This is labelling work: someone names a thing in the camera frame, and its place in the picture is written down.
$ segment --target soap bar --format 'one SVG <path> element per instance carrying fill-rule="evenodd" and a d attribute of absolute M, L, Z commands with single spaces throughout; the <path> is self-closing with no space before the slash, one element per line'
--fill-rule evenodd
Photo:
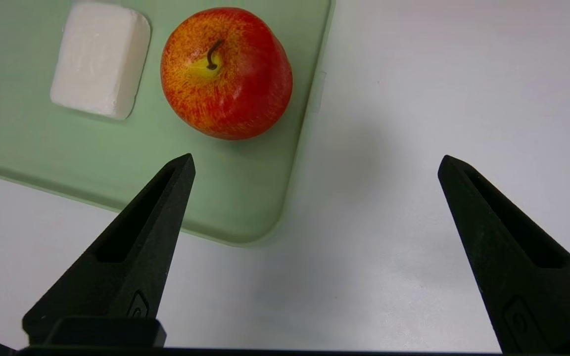
<path fill-rule="evenodd" d="M 50 99 L 66 108 L 126 119 L 150 38 L 149 22 L 137 11 L 75 1 L 63 29 Z"/>

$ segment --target red apple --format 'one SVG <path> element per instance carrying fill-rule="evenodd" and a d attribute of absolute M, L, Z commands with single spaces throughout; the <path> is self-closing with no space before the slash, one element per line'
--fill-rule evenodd
<path fill-rule="evenodd" d="M 181 23 L 168 38 L 160 72 L 177 115 L 220 139 L 260 135 L 291 97 L 283 46 L 260 18 L 235 7 L 204 10 Z"/>

